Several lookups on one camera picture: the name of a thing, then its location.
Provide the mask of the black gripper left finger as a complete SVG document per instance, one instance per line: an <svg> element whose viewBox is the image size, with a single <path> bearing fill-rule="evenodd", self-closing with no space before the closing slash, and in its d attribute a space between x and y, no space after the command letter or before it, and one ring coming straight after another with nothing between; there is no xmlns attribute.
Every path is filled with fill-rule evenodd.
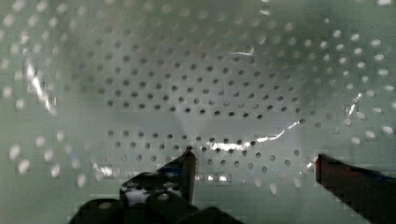
<svg viewBox="0 0 396 224"><path fill-rule="evenodd" d="M192 201L195 156L191 147L154 172L143 172L120 186L117 199L84 203L68 224L243 224L210 206Z"/></svg>

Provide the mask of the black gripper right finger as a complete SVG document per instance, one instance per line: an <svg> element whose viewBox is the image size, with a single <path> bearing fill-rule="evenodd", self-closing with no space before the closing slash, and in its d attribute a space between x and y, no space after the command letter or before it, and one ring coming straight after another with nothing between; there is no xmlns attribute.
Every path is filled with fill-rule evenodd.
<svg viewBox="0 0 396 224"><path fill-rule="evenodd" d="M394 177L319 154L316 181L372 224L395 224Z"/></svg>

